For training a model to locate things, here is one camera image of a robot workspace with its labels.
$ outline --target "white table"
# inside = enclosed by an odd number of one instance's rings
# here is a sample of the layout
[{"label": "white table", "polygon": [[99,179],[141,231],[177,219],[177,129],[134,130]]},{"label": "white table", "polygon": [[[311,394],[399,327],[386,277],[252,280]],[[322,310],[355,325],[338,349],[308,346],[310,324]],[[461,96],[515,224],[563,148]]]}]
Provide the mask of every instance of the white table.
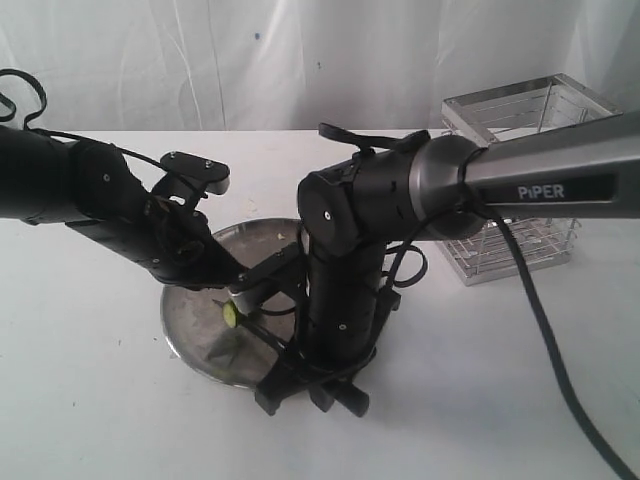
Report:
[{"label": "white table", "polygon": [[[297,183],[352,152],[314,132],[93,135],[229,164],[229,192],[202,204],[214,229],[296,216]],[[639,239],[638,222],[584,222],[573,260],[534,274],[579,396],[636,472]],[[63,226],[2,221],[0,478],[615,478],[561,399],[519,280],[466,288],[424,249],[428,276],[358,377],[368,415],[299,395],[271,418],[171,354],[147,272]]]}]

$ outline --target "stainless steel plate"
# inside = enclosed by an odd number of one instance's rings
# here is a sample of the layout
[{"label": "stainless steel plate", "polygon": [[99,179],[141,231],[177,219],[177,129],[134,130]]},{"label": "stainless steel plate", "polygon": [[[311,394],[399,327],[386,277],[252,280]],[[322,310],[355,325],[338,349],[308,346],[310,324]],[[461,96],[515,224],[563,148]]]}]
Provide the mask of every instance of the stainless steel plate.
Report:
[{"label": "stainless steel plate", "polygon": [[[241,223],[213,235],[238,261],[253,267],[296,240],[297,220],[264,219]],[[222,318],[226,290],[192,292],[165,287],[162,324],[167,342],[194,370],[228,385],[254,388],[271,369],[276,353],[244,328],[231,329]],[[264,307],[286,310],[293,302],[278,294]],[[259,321],[279,337],[293,335],[294,315]]]}]

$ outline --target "wire basket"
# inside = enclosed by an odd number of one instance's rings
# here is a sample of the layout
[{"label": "wire basket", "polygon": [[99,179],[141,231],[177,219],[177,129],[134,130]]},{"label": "wire basket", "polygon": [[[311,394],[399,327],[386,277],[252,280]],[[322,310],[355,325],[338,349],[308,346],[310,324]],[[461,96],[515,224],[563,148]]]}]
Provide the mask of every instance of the wire basket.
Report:
[{"label": "wire basket", "polygon": [[[482,147],[526,135],[622,113],[595,92],[565,74],[448,98],[443,122]],[[532,270],[566,263],[577,238],[576,219],[505,220]],[[467,240],[442,242],[449,262],[465,285],[517,274],[500,231],[488,222]]]}]

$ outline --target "white backdrop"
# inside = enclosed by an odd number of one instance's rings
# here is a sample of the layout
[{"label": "white backdrop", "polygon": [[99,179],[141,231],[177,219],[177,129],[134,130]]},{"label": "white backdrop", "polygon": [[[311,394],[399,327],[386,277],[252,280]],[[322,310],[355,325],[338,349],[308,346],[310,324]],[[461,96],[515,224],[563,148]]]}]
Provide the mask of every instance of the white backdrop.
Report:
[{"label": "white backdrop", "polygon": [[68,130],[438,127],[442,98],[561,71],[636,109],[638,46],[639,0],[0,0],[0,66]]}]

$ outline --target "table surface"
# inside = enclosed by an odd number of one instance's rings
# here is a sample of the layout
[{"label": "table surface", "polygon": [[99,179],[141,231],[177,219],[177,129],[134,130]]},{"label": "table surface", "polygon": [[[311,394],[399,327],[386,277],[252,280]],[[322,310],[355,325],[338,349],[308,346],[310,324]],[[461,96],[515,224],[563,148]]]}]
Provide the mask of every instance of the table surface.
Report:
[{"label": "table surface", "polygon": [[[298,182],[352,152],[304,131],[90,135],[227,163],[228,193],[202,204],[213,229],[296,217]],[[1,478],[615,478],[563,403],[519,280],[464,287],[434,244],[358,377],[367,416],[299,395],[268,417],[172,355],[146,271],[60,225],[0,225]],[[636,221],[585,221],[572,261],[534,273],[579,397],[636,472],[639,239]]]}]

